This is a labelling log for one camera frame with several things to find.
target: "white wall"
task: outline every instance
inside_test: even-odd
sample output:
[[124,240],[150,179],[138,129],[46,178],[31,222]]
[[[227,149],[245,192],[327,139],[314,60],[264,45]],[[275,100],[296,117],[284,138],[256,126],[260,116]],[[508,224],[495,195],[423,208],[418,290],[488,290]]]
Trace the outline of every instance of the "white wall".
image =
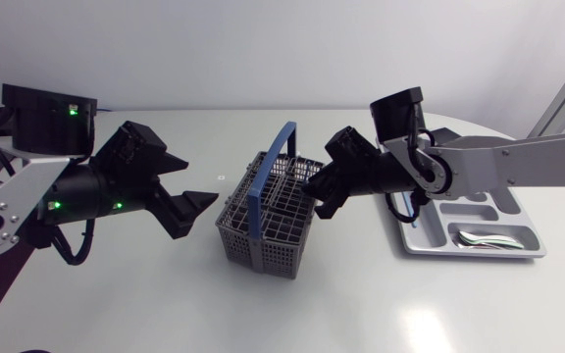
[[364,108],[421,85],[425,111],[526,136],[564,80],[565,0],[0,1],[0,85],[114,110]]

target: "basket grid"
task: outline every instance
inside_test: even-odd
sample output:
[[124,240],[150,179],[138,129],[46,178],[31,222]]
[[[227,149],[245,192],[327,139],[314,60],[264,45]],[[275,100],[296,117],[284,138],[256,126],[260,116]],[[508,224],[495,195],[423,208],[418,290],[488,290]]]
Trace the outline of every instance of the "basket grid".
[[[266,152],[259,152],[229,198],[216,224],[228,258],[247,267],[253,263],[254,239],[249,236],[247,194]],[[279,154],[261,192],[261,239],[258,253],[262,271],[295,277],[311,224],[315,199],[301,192],[301,186],[322,164],[301,157]]]

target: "cutlery tray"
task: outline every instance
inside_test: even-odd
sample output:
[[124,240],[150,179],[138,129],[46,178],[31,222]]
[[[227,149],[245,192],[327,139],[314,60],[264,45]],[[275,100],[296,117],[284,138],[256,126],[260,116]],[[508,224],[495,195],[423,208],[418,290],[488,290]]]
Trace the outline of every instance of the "cutlery tray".
[[[411,214],[409,193],[391,194],[403,215]],[[478,193],[454,201],[432,200],[420,209],[413,224],[399,223],[407,252],[411,254],[540,258],[546,249],[511,189]],[[460,248],[458,231],[472,234],[503,234],[516,238],[524,249]]]

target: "gray plastic basket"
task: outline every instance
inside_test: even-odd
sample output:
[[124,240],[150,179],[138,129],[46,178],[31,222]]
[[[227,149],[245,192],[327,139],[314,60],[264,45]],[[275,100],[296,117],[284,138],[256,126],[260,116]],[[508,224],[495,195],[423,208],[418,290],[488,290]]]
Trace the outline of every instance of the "gray plastic basket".
[[[280,154],[285,141],[287,154]],[[287,123],[270,150],[256,155],[215,222],[229,260],[296,277],[315,206],[300,187],[322,166],[295,157],[295,123]]]

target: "white table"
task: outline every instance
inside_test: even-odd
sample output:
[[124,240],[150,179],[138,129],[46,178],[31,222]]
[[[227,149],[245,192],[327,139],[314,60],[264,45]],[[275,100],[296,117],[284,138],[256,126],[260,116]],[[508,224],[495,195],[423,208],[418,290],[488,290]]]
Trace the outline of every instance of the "white table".
[[[542,259],[409,255],[383,197],[364,196],[314,219],[289,280],[227,260],[214,225],[224,201],[286,121],[298,122],[303,156],[329,162],[324,145],[345,126],[374,140],[369,112],[103,113],[96,146],[125,120],[151,126],[190,162],[162,177],[170,192],[220,198],[180,240],[141,211],[99,220],[79,267],[53,248],[35,251],[0,305],[0,352],[565,351],[565,188],[516,190],[548,250]],[[79,240],[82,225],[63,230]]]

